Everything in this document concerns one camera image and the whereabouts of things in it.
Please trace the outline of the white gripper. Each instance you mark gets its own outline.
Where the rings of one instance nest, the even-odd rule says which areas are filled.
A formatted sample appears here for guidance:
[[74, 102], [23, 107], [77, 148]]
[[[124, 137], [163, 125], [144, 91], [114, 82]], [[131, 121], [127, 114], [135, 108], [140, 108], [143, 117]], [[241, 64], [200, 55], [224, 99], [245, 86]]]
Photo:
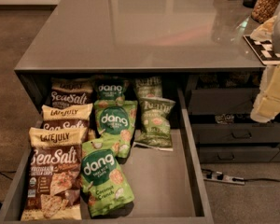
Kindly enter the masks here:
[[253, 104], [250, 118], [267, 123], [280, 113], [280, 64], [268, 66], [262, 74], [260, 92]]

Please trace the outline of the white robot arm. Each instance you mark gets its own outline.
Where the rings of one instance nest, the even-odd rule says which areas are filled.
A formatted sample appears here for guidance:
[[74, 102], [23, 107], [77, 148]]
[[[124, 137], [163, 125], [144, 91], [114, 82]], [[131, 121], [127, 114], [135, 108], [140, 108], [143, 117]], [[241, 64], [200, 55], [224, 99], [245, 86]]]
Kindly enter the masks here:
[[[280, 53], [280, 11], [273, 23], [273, 51]], [[262, 73], [259, 94], [253, 104], [250, 118], [267, 123], [280, 113], [280, 64], [267, 66]]]

